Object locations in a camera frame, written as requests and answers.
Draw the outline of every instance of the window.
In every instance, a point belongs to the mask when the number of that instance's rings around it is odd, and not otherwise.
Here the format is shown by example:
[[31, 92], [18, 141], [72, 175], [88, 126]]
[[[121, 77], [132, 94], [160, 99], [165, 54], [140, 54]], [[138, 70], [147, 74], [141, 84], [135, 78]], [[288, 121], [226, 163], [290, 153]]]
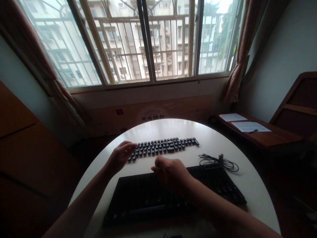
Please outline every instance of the window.
[[83, 78], [83, 77], [82, 77], [82, 74], [80, 73], [79, 70], [76, 70], [76, 74], [77, 74], [78, 78]]
[[99, 33], [100, 40], [105, 41], [105, 38], [103, 38], [102, 31], [98, 31], [98, 33]]
[[117, 40], [118, 39], [117, 33], [115, 32], [115, 30], [112, 30], [112, 31], [109, 30], [108, 35], [109, 35], [110, 40]]
[[105, 11], [105, 9], [103, 8], [103, 6], [100, 6], [100, 9], [101, 9], [102, 16], [103, 16], [103, 17], [107, 17], [106, 11]]
[[31, 0], [26, 0], [25, 4], [27, 5], [27, 7], [30, 9], [30, 11], [32, 13], [38, 13], [38, 11], [36, 10], [36, 7], [34, 6], [34, 4], [31, 2]]
[[97, 17], [96, 10], [94, 7], [90, 7], [90, 11], [91, 11], [92, 17]]
[[178, 27], [178, 38], [182, 38], [182, 27], [181, 26], [179, 26]]
[[178, 46], [177, 46], [177, 49], [179, 50], [179, 51], [177, 52], [177, 54], [178, 54], [178, 55], [182, 55], [182, 51], [181, 51], [181, 50], [182, 50], [182, 45], [178, 45]]
[[185, 15], [189, 14], [189, 5], [188, 4], [185, 5], [184, 11], [185, 11]]
[[[107, 88], [113, 85], [120, 88], [126, 82], [138, 85], [139, 82], [155, 84], [158, 80], [166, 80], [168, 83], [179, 78], [186, 81], [187, 76], [195, 80], [200, 78], [200, 74], [230, 71], [239, 29], [243, 29], [235, 22], [241, 16], [237, 9], [243, 9], [238, 7], [242, 1], [204, 1], [204, 12], [198, 12], [199, 1], [195, 1], [195, 14], [201, 16], [196, 21], [195, 15], [189, 16], [190, 1], [173, 1], [173, 5], [171, 1], [147, 0], [144, 2], [148, 4], [148, 25], [139, 19], [142, 14], [139, 14], [134, 0], [17, 1], [21, 2], [23, 12], [35, 26], [37, 36], [45, 46], [47, 55], [52, 58], [51, 62], [59, 72], [63, 85], [67, 88], [81, 86], [69, 89], [70, 92], [85, 91], [82, 86]], [[76, 2], [79, 9], [85, 9], [81, 3], [88, 3], [90, 14], [86, 16], [83, 10], [80, 13], [87, 22], [95, 25], [77, 25], [74, 16], [76, 19], [81, 16], [77, 11], [73, 16], [68, 2]], [[191, 24], [195, 28], [194, 32], [189, 33]], [[86, 37], [92, 44], [86, 46], [83, 41]], [[195, 43], [199, 39], [201, 47], [196, 50]], [[149, 60], [155, 64], [152, 65], [151, 74], [147, 65]], [[70, 69], [67, 75], [65, 68]], [[95, 69], [103, 73], [98, 75]], [[121, 82], [122, 72], [126, 80]]]
[[120, 74], [127, 74], [125, 67], [119, 68]]
[[111, 68], [111, 72], [112, 72], [113, 75], [116, 75], [115, 68]]

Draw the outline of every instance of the pen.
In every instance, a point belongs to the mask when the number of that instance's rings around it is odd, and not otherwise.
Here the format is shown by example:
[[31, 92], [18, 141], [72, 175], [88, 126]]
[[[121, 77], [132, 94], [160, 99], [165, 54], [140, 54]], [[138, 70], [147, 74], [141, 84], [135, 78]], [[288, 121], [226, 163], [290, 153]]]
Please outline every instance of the pen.
[[258, 131], [258, 130], [255, 129], [254, 131], [249, 132], [249, 134], [255, 133], [255, 132], [257, 132], [257, 131]]

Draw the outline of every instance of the person's left hand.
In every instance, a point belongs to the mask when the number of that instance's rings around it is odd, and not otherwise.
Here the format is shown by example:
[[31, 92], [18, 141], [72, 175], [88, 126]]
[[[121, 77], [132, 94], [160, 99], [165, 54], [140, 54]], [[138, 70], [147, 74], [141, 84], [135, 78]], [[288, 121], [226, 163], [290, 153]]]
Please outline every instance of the person's left hand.
[[126, 140], [118, 145], [111, 153], [105, 165], [107, 172], [112, 176], [119, 172], [134, 152], [134, 147], [138, 147], [138, 145]]

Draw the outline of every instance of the hand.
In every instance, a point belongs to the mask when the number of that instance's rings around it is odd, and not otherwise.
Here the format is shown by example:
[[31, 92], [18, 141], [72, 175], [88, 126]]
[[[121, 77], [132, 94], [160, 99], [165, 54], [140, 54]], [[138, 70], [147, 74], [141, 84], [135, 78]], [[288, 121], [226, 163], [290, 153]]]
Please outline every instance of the hand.
[[108, 173], [114, 176], [117, 172], [119, 172], [124, 167], [128, 158], [131, 157], [135, 150], [134, 147], [138, 147], [138, 145], [126, 140], [118, 145], [118, 147], [111, 153], [105, 165]]
[[157, 175], [161, 183], [179, 195], [185, 195], [194, 180], [179, 159], [168, 159], [159, 155], [156, 157], [155, 166], [151, 167], [151, 170]]

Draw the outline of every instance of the forearm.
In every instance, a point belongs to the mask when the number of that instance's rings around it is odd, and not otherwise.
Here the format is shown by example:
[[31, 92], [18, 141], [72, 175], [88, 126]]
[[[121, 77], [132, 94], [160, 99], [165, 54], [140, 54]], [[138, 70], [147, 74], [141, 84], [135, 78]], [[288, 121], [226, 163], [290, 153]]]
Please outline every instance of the forearm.
[[43, 237], [82, 237], [112, 176], [104, 166]]
[[207, 213], [216, 228], [228, 227], [243, 237], [281, 237], [267, 225], [223, 199], [196, 179], [187, 186], [187, 198], [201, 211]]

